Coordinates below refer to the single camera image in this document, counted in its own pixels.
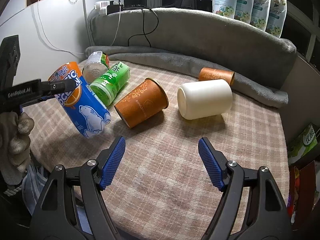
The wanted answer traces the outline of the gloved left hand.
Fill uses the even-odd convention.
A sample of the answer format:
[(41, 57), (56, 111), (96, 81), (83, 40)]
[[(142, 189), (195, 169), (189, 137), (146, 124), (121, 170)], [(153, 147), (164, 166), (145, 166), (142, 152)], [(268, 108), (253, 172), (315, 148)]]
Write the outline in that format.
[(27, 113), (1, 113), (1, 174), (8, 185), (18, 185), (30, 164), (30, 133), (35, 122)]

